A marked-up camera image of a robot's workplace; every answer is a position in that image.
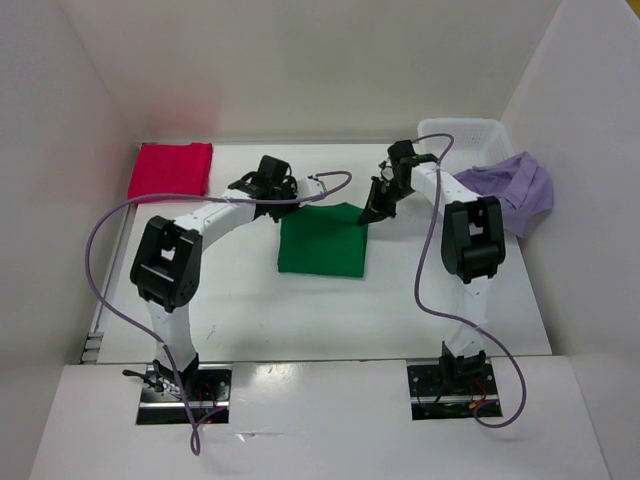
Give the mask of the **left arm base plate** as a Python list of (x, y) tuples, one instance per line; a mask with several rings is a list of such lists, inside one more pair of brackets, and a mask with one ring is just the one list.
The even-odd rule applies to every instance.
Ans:
[[(147, 365), (138, 404), (136, 424), (141, 426), (188, 424), (189, 420), (177, 386), (160, 377)], [(190, 409), (196, 422), (227, 424), (231, 397), (230, 364), (201, 364), (187, 389)]]

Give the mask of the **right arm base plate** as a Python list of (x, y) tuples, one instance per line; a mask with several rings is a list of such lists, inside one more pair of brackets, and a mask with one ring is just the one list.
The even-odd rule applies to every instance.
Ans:
[(414, 421), (473, 418), (478, 406), (480, 418), (503, 416), (489, 362), (482, 373), (466, 379), (445, 381), (437, 360), (409, 362), (406, 372)]

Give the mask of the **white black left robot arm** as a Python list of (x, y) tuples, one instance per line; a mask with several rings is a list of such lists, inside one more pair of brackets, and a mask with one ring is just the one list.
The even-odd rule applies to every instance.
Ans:
[(176, 399), (199, 387), (199, 355), (192, 338), (189, 303), (200, 284), (204, 251), (234, 229), (269, 216), (279, 221), (299, 208), (298, 182), (290, 165), (263, 156), (258, 169), (231, 183), (226, 199), (175, 219), (152, 217), (146, 224), (130, 272), (149, 311), (156, 341), (158, 381)]

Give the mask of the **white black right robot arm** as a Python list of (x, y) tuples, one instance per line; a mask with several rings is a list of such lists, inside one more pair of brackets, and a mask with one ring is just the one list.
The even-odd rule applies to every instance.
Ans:
[[(442, 343), (438, 380), (450, 393), (462, 392), (483, 376), (486, 362), (482, 335), (486, 301), (492, 279), (506, 257), (500, 202), (494, 196), (480, 196), (463, 186), (441, 168), (442, 160), (454, 144), (449, 141), (440, 156), (418, 154), (412, 140), (400, 140), (387, 149), (380, 169), (389, 169), (372, 178), (369, 196), (358, 218), (360, 226), (396, 216), (396, 205), (414, 193), (433, 205), (427, 238), (414, 280), (414, 300), (420, 310), (460, 324), (456, 333)], [(442, 217), (440, 255), (445, 270), (458, 279), (461, 312), (451, 314), (427, 307), (420, 299), (420, 280), (435, 221)]]

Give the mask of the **red t shirt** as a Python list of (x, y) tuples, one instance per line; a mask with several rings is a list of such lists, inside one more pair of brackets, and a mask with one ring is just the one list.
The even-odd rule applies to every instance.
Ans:
[(208, 192), (213, 153), (211, 143), (143, 144), (127, 198), (161, 193), (204, 196)]

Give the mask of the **green t shirt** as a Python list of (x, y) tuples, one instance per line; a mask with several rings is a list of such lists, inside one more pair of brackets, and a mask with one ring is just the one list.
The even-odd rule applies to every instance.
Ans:
[(365, 274), (368, 228), (350, 203), (305, 206), (280, 224), (280, 273), (360, 279)]

